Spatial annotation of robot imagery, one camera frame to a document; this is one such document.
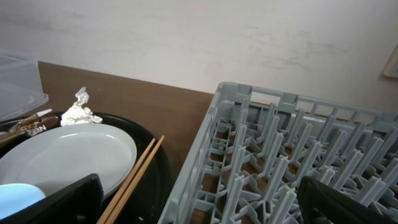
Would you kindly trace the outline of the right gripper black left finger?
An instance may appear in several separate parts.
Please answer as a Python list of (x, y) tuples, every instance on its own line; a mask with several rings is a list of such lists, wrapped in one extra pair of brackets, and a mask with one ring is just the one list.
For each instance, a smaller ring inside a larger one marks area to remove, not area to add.
[(98, 174), (64, 187), (1, 220), (1, 224), (96, 223), (101, 216), (103, 187)]

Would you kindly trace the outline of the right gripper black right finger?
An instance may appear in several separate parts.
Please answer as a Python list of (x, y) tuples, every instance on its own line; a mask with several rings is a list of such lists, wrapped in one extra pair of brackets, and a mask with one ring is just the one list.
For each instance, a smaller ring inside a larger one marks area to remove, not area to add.
[(297, 194), (304, 224), (397, 224), (313, 177), (303, 177)]

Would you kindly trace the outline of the grey round plate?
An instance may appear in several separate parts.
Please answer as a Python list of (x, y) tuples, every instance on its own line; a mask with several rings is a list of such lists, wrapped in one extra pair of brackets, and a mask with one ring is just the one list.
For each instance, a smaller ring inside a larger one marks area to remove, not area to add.
[(13, 147), (1, 158), (1, 183), (30, 184), (49, 196), (90, 175), (105, 197), (124, 182), (137, 159), (133, 138), (107, 124), (51, 129)]

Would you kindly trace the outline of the light blue cup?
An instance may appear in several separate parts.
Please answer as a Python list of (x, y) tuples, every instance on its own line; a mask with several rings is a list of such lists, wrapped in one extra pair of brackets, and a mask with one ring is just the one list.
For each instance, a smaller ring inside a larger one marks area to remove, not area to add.
[(1, 219), (20, 212), (45, 197), (44, 192), (34, 185), (1, 185)]

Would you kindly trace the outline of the grey dishwasher rack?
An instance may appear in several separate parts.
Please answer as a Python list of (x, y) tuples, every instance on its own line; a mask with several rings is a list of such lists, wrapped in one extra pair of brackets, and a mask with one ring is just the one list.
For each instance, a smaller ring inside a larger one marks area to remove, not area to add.
[(396, 219), (397, 115), (222, 82), (159, 222), (302, 223), (307, 175)]

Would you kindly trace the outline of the crumpled white tissue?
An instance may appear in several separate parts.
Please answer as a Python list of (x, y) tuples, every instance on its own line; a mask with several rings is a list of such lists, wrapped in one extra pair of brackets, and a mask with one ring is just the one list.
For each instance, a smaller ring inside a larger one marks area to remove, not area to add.
[(85, 86), (75, 94), (75, 97), (76, 102), (61, 116), (61, 126), (90, 123), (100, 124), (103, 122), (101, 117), (94, 115), (88, 107), (84, 107), (90, 99)]

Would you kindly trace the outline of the brown gold snack wrapper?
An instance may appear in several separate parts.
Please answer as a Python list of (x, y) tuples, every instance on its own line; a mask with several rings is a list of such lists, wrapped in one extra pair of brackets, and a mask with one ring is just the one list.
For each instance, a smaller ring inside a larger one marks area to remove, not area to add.
[(8, 131), (1, 134), (1, 147), (16, 141), (22, 136), (33, 137), (49, 129), (57, 127), (59, 117), (52, 109), (37, 112), (18, 121)]

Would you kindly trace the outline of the clear plastic bin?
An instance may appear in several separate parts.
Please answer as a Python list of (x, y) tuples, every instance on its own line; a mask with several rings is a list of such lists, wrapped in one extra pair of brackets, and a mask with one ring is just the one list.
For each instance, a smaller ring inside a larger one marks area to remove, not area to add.
[(48, 102), (42, 89), (38, 60), (1, 50), (1, 120), (25, 114)]

